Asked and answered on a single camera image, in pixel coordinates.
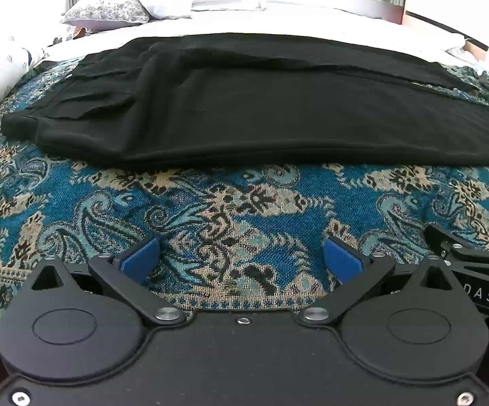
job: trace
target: bed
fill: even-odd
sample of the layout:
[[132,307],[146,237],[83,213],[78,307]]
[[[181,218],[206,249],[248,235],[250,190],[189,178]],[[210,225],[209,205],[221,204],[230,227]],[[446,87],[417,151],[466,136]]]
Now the bed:
[[[489,104],[487,76],[431,38],[341,10],[271,5],[198,12],[52,46],[0,104],[0,121],[40,99],[88,53],[141,36],[217,32],[305,35],[413,54],[475,87],[435,89]],[[489,250],[489,167],[325,163],[134,173],[49,157],[0,134],[0,317],[44,255],[83,263],[153,233],[162,260],[145,285],[171,303],[187,311],[298,309],[339,284],[322,259],[326,237],[417,263],[428,252],[428,222]]]

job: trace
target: screw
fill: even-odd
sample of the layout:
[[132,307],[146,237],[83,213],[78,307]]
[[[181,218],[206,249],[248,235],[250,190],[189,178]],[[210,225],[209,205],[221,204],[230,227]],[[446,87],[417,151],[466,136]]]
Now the screw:
[[28,406],[30,404],[30,397],[28,396],[28,394],[21,391],[13,393],[13,395],[11,396],[11,400],[17,406]]
[[471,392],[463,392],[457,398],[457,406],[470,406],[474,401],[474,395]]
[[180,317],[180,310],[175,307],[164,307],[158,309],[154,314],[154,316],[156,317],[156,319],[159,320],[165,320],[165,321],[177,320]]
[[303,317],[306,320],[325,320],[329,317],[329,311],[321,307],[310,307],[303,311]]

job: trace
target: blue paisley blanket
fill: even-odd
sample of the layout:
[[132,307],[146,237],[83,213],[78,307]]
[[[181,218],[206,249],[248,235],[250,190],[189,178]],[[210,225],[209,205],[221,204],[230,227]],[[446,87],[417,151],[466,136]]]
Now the blue paisley blanket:
[[[0,120],[42,97],[79,61],[30,74],[0,105]],[[486,77],[447,70],[476,89],[444,92],[489,104]],[[132,173],[48,157],[0,135],[0,317],[44,255],[81,263],[152,233],[162,263],[145,285],[168,301],[186,310],[297,309],[337,285],[322,260],[326,237],[416,263],[427,254],[427,222],[489,250],[489,167],[329,163]]]

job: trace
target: bedspread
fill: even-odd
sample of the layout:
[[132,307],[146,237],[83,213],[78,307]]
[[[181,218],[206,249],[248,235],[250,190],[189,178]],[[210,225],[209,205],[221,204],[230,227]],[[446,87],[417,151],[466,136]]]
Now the bedspread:
[[[0,105],[0,120],[43,96],[78,61],[19,84]],[[448,70],[476,89],[442,90],[489,104],[486,76]],[[322,260],[327,236],[416,263],[428,252],[427,222],[489,250],[489,167],[328,163],[133,173],[48,157],[0,135],[0,317],[43,255],[81,263],[152,233],[162,260],[145,285],[168,301],[186,310],[298,309],[338,285]]]

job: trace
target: silver bolt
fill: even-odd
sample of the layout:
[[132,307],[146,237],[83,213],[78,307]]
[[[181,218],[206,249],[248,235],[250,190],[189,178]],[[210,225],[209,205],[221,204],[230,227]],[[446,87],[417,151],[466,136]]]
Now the silver bolt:
[[156,319],[159,320],[177,320],[180,317],[180,310],[175,307],[164,307],[162,309],[158,309],[154,316],[156,316]]
[[30,397],[28,394],[18,391],[15,392],[11,396],[11,400],[17,405],[17,406],[28,406],[30,404]]
[[457,397],[457,406],[470,406],[474,402],[474,395],[471,392],[463,392]]
[[303,311],[303,317],[306,320],[325,320],[329,317],[329,311],[321,307],[310,307]]
[[248,317],[238,317],[237,318],[237,324],[240,324],[240,325],[250,325],[252,323],[252,319],[248,318]]

